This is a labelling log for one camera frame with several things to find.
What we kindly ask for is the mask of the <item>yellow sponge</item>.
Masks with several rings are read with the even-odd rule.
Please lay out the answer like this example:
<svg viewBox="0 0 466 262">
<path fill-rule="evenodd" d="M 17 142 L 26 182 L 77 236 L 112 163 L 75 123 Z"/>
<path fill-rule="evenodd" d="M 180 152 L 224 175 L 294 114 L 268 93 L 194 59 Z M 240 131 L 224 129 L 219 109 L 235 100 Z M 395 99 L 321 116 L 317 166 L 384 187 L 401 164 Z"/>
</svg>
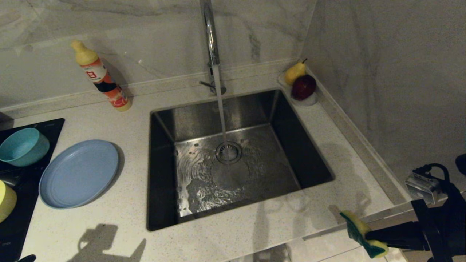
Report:
<svg viewBox="0 0 466 262">
<path fill-rule="evenodd" d="M 346 221 L 348 237 L 360 244 L 371 259 L 381 258 L 388 254 L 389 247 L 386 243 L 366 239 L 366 234 L 371 232 L 371 228 L 353 212 L 345 210 L 340 212 L 340 216 Z"/>
</svg>

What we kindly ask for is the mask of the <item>yellow bowl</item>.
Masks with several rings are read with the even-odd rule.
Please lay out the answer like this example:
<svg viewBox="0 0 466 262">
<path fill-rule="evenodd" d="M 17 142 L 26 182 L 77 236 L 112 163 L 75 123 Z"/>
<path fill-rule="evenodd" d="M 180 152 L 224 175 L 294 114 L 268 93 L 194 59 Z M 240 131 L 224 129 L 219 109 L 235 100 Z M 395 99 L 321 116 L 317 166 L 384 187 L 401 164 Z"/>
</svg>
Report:
<svg viewBox="0 0 466 262">
<path fill-rule="evenodd" d="M 16 206 L 16 203 L 16 192 L 4 181 L 0 180 L 0 223 L 10 216 Z"/>
</svg>

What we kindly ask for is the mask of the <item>blue plate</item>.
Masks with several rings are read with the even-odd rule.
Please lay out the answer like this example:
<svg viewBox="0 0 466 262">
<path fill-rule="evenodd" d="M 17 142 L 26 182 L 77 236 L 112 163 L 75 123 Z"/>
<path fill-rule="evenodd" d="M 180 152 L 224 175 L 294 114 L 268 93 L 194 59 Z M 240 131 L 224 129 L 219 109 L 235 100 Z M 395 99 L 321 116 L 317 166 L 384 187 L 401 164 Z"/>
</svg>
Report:
<svg viewBox="0 0 466 262">
<path fill-rule="evenodd" d="M 111 184 L 119 168 L 117 148 L 92 139 L 61 152 L 45 169 L 39 182 L 42 202 L 53 209 L 71 209 L 88 204 Z"/>
</svg>

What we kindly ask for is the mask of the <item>teal bowl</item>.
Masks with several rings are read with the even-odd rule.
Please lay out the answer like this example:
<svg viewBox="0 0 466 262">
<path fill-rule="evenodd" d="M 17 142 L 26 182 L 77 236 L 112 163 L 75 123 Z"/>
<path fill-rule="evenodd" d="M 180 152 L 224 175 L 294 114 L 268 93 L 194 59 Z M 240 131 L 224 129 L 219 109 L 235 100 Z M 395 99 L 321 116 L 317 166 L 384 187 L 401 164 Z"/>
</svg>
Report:
<svg viewBox="0 0 466 262">
<path fill-rule="evenodd" d="M 30 166 L 42 159 L 50 149 L 50 141 L 38 129 L 25 128 L 10 135 L 0 144 L 0 161 L 17 167 Z"/>
</svg>

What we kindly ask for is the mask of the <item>orange white dish soap bottle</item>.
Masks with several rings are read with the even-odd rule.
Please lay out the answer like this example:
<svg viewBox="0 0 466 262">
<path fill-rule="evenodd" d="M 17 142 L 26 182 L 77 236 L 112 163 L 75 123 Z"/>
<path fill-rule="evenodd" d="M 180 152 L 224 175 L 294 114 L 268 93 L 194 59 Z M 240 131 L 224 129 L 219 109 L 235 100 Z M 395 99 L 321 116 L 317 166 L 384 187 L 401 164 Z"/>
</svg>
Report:
<svg viewBox="0 0 466 262">
<path fill-rule="evenodd" d="M 121 86 L 112 78 L 107 67 L 97 52 L 87 48 L 80 40 L 73 40 L 71 47 L 75 51 L 75 61 L 86 73 L 88 79 L 106 96 L 109 103 L 118 111 L 131 108 L 132 103 Z"/>
</svg>

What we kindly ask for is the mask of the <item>chrome kitchen faucet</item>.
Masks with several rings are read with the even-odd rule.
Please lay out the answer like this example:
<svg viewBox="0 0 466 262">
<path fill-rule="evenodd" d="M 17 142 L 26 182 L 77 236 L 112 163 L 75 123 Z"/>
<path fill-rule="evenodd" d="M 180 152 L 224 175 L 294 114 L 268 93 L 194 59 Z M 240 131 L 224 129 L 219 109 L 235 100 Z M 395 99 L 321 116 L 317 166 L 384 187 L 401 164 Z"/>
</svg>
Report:
<svg viewBox="0 0 466 262">
<path fill-rule="evenodd" d="M 202 15 L 202 21 L 204 25 L 205 41 L 208 49 L 208 76 L 209 81 L 200 81 L 200 84 L 208 86 L 211 93 L 216 94 L 215 80 L 220 79 L 214 76 L 214 66 L 220 66 L 220 54 L 218 50 L 218 41 L 216 36 L 216 27 L 214 21 L 214 13 L 211 0 L 199 0 L 200 12 Z"/>
</svg>

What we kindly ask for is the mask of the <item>stainless steel sink basin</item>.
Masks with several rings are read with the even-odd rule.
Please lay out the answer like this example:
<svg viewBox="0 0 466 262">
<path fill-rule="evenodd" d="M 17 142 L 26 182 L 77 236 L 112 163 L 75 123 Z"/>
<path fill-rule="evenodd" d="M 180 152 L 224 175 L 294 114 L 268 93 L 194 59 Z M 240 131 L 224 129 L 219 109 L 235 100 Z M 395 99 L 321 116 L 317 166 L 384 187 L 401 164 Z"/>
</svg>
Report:
<svg viewBox="0 0 466 262">
<path fill-rule="evenodd" d="M 333 180 L 321 153 L 284 93 L 223 99 L 227 141 L 242 147 L 220 163 L 217 101 L 150 116 L 146 228 L 177 224 L 265 201 Z"/>
</svg>

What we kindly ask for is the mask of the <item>wooden cabinet front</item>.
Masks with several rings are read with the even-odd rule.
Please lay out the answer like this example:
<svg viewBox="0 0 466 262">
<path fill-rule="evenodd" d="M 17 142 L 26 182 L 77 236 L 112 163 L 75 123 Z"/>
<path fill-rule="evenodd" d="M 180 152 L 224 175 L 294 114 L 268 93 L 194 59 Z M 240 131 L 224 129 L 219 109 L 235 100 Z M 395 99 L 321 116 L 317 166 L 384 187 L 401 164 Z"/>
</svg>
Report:
<svg viewBox="0 0 466 262">
<path fill-rule="evenodd" d="M 368 223 L 372 230 L 378 230 L 386 227 L 391 227 L 405 222 L 416 222 L 414 212 L 405 212 L 383 219 L 378 219 Z M 406 249 L 395 249 L 390 248 L 387 255 L 377 259 L 371 259 L 371 262 L 415 262 L 415 259 L 411 257 L 411 252 Z"/>
</svg>

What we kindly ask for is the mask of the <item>black induction cooktop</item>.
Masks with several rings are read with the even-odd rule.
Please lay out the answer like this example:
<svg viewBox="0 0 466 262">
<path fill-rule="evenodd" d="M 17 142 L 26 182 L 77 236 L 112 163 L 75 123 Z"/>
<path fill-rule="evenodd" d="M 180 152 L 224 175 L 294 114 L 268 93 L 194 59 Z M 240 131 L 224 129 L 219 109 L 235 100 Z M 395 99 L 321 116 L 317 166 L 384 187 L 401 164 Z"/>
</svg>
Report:
<svg viewBox="0 0 466 262">
<path fill-rule="evenodd" d="M 21 257 L 25 237 L 39 196 L 39 181 L 51 161 L 64 123 L 64 118 L 57 118 L 0 131 L 0 144 L 14 132 L 25 128 L 38 129 L 50 142 L 48 153 L 31 166 L 16 167 L 0 161 L 0 180 L 17 194 L 15 208 L 10 216 L 0 222 L 0 262 L 16 262 Z"/>
</svg>

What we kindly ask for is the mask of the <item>small white fruit dish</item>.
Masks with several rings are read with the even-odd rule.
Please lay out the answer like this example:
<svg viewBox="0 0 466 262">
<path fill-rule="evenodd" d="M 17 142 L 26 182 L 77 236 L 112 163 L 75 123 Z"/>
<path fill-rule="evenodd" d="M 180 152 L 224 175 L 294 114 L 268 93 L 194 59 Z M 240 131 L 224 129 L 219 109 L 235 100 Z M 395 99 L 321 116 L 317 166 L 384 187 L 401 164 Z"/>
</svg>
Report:
<svg viewBox="0 0 466 262">
<path fill-rule="evenodd" d="M 284 75 L 285 75 L 284 72 L 280 73 L 278 78 L 277 78 L 277 81 L 281 85 L 281 87 L 283 89 L 283 92 L 285 93 L 287 98 L 290 99 L 290 101 L 291 101 L 291 103 L 293 103 L 293 105 L 298 106 L 298 107 L 310 107 L 310 106 L 313 106 L 314 104 L 316 104 L 318 102 L 317 91 L 315 91 L 311 96 L 309 96 L 308 98 L 306 98 L 304 100 L 299 101 L 299 100 L 294 99 L 291 96 L 292 86 L 285 82 Z"/>
</svg>

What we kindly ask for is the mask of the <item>dark red apple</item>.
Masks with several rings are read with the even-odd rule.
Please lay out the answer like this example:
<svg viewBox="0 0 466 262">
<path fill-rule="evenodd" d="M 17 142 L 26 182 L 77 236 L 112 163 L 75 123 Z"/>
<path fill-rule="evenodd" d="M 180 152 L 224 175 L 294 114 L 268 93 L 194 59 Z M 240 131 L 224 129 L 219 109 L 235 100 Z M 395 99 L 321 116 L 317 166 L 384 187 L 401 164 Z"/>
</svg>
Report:
<svg viewBox="0 0 466 262">
<path fill-rule="evenodd" d="M 303 101 L 308 99 L 317 89 L 317 82 L 310 75 L 298 77 L 292 85 L 291 98 Z"/>
</svg>

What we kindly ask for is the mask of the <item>round metal drain strainer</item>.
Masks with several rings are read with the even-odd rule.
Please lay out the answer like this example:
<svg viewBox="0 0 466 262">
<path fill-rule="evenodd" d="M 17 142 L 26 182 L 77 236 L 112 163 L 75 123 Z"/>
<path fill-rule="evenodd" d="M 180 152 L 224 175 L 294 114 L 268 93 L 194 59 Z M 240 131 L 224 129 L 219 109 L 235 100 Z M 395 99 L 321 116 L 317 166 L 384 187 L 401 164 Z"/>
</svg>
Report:
<svg viewBox="0 0 466 262">
<path fill-rule="evenodd" d="M 242 147 L 238 143 L 226 141 L 216 148 L 215 156 L 220 163 L 234 164 L 242 157 Z"/>
</svg>

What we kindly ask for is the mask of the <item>yellow pear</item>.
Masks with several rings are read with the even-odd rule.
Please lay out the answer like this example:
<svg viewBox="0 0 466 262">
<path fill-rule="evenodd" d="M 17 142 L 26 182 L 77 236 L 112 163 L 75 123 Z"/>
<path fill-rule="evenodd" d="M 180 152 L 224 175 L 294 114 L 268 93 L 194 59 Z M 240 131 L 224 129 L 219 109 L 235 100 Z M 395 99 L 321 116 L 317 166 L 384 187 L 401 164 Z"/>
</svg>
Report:
<svg viewBox="0 0 466 262">
<path fill-rule="evenodd" d="M 305 63 L 307 60 L 308 58 L 304 59 L 303 61 L 299 61 L 298 63 L 286 70 L 284 74 L 284 81 L 287 85 L 293 85 L 296 79 L 306 75 Z"/>
</svg>

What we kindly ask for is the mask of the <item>running water stream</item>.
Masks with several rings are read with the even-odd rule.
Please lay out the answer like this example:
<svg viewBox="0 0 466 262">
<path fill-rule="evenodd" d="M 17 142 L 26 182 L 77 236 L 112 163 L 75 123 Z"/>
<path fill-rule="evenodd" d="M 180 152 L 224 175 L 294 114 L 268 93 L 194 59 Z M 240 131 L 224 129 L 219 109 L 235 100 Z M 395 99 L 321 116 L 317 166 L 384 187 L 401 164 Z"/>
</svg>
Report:
<svg viewBox="0 0 466 262">
<path fill-rule="evenodd" d="M 220 66 L 213 65 L 213 78 L 215 84 L 215 92 L 217 97 L 218 109 L 220 114 L 220 124 L 222 129 L 222 139 L 223 144 L 226 145 L 228 143 L 227 136 L 226 136 L 226 122 L 225 122 L 225 115 L 224 115 L 224 106 L 223 106 L 223 99 L 222 99 L 222 91 L 221 91 L 221 81 L 220 81 Z"/>
</svg>

